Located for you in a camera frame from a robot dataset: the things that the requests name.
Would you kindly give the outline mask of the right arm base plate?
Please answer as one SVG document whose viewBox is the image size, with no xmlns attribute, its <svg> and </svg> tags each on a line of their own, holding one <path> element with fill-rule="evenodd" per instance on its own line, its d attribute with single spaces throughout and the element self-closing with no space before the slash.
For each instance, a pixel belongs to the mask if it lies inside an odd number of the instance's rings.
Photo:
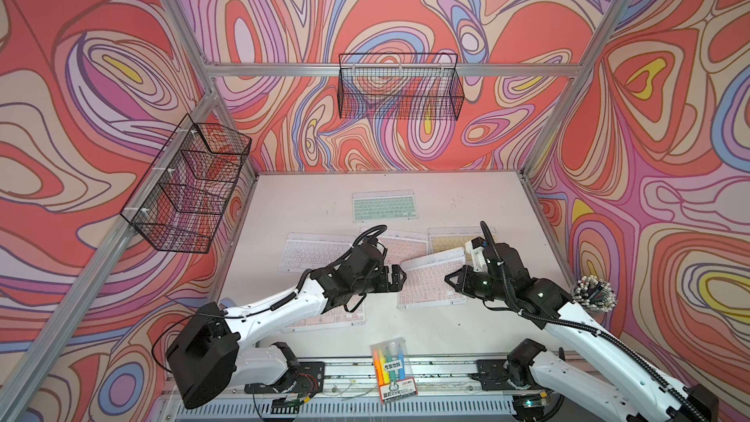
<svg viewBox="0 0 750 422">
<path fill-rule="evenodd" d="M 486 392 L 551 392 L 551 389 L 536 383 L 529 370 L 521 369 L 517 365 L 509 365 L 507 359 L 478 359 L 476 368 L 469 378 L 478 382 L 482 390 Z"/>
</svg>

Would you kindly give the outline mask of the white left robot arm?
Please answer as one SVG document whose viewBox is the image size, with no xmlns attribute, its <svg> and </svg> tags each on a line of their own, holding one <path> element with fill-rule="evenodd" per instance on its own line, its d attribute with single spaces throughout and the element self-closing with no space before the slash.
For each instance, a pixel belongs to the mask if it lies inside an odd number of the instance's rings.
<svg viewBox="0 0 750 422">
<path fill-rule="evenodd" d="M 165 361 L 185 408 L 208 404 L 226 388 L 262 385 L 275 392 L 293 386 L 300 365 L 291 348 L 258 342 L 301 320 L 347 308 L 353 297 L 402 291 L 406 272 L 387 266 L 386 249 L 369 242 L 352 247 L 339 260 L 304 271 L 298 283 L 245 306 L 201 307 L 165 352 Z"/>
</svg>

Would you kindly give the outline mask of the pink keyboard row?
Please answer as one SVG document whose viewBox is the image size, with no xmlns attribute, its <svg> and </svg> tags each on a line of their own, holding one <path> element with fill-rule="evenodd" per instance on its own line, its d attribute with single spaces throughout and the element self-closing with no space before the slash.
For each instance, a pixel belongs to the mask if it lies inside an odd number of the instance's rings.
<svg viewBox="0 0 750 422">
<path fill-rule="evenodd" d="M 429 253 L 429 236 L 421 232 L 406 232 L 388 228 L 378 236 L 380 244 L 388 249 L 384 264 L 402 265 L 405 261 L 426 256 Z"/>
</svg>

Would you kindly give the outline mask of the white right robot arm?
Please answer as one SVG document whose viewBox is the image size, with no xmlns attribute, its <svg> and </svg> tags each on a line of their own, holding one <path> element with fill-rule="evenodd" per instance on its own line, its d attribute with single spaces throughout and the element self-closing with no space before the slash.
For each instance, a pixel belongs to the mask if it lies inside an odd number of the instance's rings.
<svg viewBox="0 0 750 422">
<path fill-rule="evenodd" d="M 574 349 L 600 375 L 571 367 L 527 339 L 502 368 L 479 370 L 482 385 L 538 386 L 560 394 L 605 421 L 715 421 L 719 400 L 706 387 L 688 386 L 647 361 L 596 322 L 558 283 L 532 277 L 515 248 L 489 234 L 466 245 L 472 264 L 445 277 L 455 292 L 488 310 L 512 312 Z"/>
</svg>

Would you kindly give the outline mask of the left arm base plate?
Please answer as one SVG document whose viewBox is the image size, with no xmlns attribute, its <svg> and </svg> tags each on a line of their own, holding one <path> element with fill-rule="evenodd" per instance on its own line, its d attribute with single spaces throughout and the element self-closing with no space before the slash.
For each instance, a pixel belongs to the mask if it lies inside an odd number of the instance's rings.
<svg viewBox="0 0 750 422">
<path fill-rule="evenodd" d="M 287 370 L 277 383 L 271 385 L 249 384 L 244 387 L 248 395 L 289 395 L 298 398 L 312 397 L 324 388 L 325 363 L 323 361 L 303 361 Z"/>
</svg>

